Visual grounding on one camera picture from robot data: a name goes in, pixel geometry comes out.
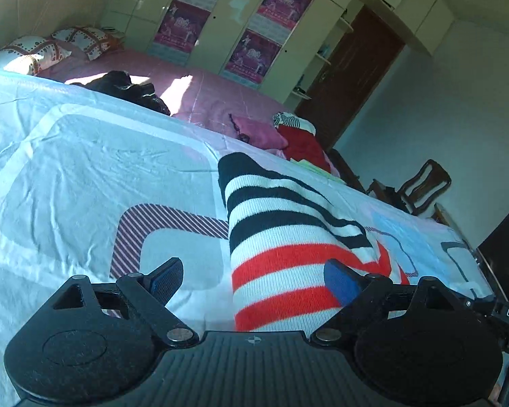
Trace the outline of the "dark wooden chair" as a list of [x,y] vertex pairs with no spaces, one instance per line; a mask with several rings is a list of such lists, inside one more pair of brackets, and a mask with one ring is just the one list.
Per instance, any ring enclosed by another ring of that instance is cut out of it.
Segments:
[[436,161],[428,159],[419,171],[398,189],[373,179],[366,193],[398,210],[420,216],[451,187],[451,176]]

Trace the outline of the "far patterned pillow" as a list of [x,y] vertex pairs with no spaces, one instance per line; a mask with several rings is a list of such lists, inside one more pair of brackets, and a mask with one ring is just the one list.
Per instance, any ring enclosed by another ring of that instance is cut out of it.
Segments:
[[103,54],[124,48],[124,40],[97,27],[67,27],[49,36],[59,46],[89,62]]

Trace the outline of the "patterned pillow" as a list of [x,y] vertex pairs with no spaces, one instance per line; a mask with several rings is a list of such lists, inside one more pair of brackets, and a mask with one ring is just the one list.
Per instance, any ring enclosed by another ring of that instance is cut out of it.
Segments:
[[124,40],[97,27],[67,27],[49,36],[59,46],[89,62],[103,54],[124,48]]
[[24,36],[0,49],[0,68],[20,75],[38,75],[70,56],[71,52],[55,40]]

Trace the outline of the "corner wall shelves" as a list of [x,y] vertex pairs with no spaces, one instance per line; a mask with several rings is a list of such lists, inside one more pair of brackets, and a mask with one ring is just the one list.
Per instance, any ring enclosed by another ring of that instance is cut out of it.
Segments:
[[308,52],[307,62],[295,87],[291,91],[287,105],[296,109],[304,101],[310,100],[308,92],[317,78],[332,65],[331,56],[343,37],[354,32],[348,7],[342,8],[332,0],[321,0],[315,7],[315,27],[309,26],[309,40],[313,46],[304,47]]

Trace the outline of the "lower left purple poster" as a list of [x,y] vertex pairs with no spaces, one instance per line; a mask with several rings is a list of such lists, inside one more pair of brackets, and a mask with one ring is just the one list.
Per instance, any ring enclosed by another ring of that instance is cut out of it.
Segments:
[[158,28],[154,42],[182,53],[191,53],[210,12],[173,0]]

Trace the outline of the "pink bedspread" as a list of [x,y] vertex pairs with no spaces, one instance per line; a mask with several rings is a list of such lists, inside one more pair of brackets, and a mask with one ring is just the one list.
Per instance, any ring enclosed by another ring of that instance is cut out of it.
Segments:
[[88,82],[111,71],[125,71],[135,84],[151,83],[156,95],[177,119],[234,137],[232,116],[273,125],[287,109],[251,88],[198,68],[181,67],[134,50],[106,52],[89,61],[81,52],[42,71],[43,78],[62,83]]

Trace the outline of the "dark wooden door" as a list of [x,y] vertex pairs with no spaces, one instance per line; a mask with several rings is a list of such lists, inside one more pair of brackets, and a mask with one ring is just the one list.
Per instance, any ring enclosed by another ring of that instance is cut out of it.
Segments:
[[361,110],[404,47],[403,40],[373,11],[362,7],[308,90],[296,113],[316,128],[329,150]]

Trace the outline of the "striped knit sweater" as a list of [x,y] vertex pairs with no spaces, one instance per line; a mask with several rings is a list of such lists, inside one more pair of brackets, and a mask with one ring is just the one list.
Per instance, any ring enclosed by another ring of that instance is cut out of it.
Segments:
[[218,170],[238,331],[311,334],[330,320],[343,306],[324,284],[330,259],[407,283],[386,247],[314,187],[245,153],[225,155]]

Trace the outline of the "upper right purple poster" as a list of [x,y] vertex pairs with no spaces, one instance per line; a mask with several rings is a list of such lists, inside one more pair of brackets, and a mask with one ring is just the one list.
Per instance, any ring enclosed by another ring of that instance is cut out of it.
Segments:
[[277,22],[280,26],[293,28],[301,19],[312,0],[264,0],[257,14]]

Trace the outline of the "cream wardrobe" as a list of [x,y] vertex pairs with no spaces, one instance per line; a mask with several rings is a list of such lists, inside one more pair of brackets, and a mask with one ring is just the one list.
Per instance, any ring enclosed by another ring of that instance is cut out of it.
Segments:
[[454,16],[444,0],[109,0],[102,24],[129,47],[202,68],[286,101],[334,30],[362,8],[404,41],[434,53]]

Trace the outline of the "light blue patterned bedsheet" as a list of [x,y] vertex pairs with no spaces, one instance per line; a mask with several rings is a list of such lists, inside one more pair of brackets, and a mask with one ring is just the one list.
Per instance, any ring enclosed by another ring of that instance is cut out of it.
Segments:
[[491,293],[460,236],[234,138],[77,85],[0,70],[0,406],[17,394],[8,342],[70,277],[112,281],[172,257],[169,310],[196,332],[237,330],[219,160],[245,153],[350,212],[406,274]]

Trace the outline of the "white patterned folded cloth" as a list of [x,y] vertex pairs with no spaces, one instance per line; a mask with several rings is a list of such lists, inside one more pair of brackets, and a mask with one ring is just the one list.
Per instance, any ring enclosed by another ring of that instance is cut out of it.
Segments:
[[307,119],[302,119],[297,115],[289,112],[278,112],[273,116],[273,124],[275,128],[280,125],[308,131],[312,135],[316,135],[316,128]]

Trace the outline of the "magenta folded cloth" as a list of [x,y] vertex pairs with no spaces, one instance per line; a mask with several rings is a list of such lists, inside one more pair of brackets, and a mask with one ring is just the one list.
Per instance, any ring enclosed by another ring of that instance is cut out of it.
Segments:
[[240,141],[262,150],[283,150],[288,146],[273,125],[236,115],[230,115],[230,119]]

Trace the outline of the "red folded cloth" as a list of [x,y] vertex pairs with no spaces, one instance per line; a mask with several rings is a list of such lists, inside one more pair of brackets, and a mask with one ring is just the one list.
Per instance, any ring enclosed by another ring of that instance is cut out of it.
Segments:
[[283,150],[288,160],[305,160],[327,173],[331,172],[323,148],[309,131],[286,125],[279,125],[277,131],[288,142],[288,146]]

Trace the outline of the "light green folded cloth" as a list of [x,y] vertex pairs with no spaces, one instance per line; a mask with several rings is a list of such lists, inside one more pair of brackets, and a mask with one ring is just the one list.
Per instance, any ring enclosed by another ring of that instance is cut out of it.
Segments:
[[310,163],[309,161],[303,159],[303,160],[300,160],[300,161],[296,161],[294,159],[290,159],[289,160],[291,163],[294,163],[295,166],[300,166],[300,167],[303,167],[313,173],[316,173],[318,175],[321,175],[323,177],[326,177],[330,180],[333,180],[333,181],[336,181],[336,182],[339,182],[341,184],[344,184],[344,181],[341,179],[341,177],[338,175],[338,176],[335,176],[327,171],[325,171],[323,168],[320,168],[318,166],[315,166],[314,164]]

